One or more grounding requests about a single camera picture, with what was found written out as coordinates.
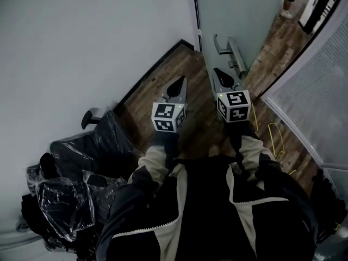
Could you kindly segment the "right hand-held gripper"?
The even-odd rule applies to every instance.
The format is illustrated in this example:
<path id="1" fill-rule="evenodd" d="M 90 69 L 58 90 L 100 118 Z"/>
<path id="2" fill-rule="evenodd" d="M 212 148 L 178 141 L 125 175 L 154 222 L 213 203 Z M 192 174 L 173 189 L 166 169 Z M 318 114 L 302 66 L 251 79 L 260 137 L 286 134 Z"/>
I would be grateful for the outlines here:
<path id="1" fill-rule="evenodd" d="M 218 113 L 227 123 L 246 121 L 251 111 L 251 99 L 234 79 L 220 70 L 213 69 L 213 84 Z"/>

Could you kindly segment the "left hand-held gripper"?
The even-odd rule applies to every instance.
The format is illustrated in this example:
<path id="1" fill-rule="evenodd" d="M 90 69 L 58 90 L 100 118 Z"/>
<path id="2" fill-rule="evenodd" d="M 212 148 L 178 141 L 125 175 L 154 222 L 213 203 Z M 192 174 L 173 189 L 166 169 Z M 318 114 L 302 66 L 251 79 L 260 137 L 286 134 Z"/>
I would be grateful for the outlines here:
<path id="1" fill-rule="evenodd" d="M 157 132 L 176 133 L 186 118 L 187 78 L 180 76 L 167 82 L 153 103 L 151 120 Z"/>

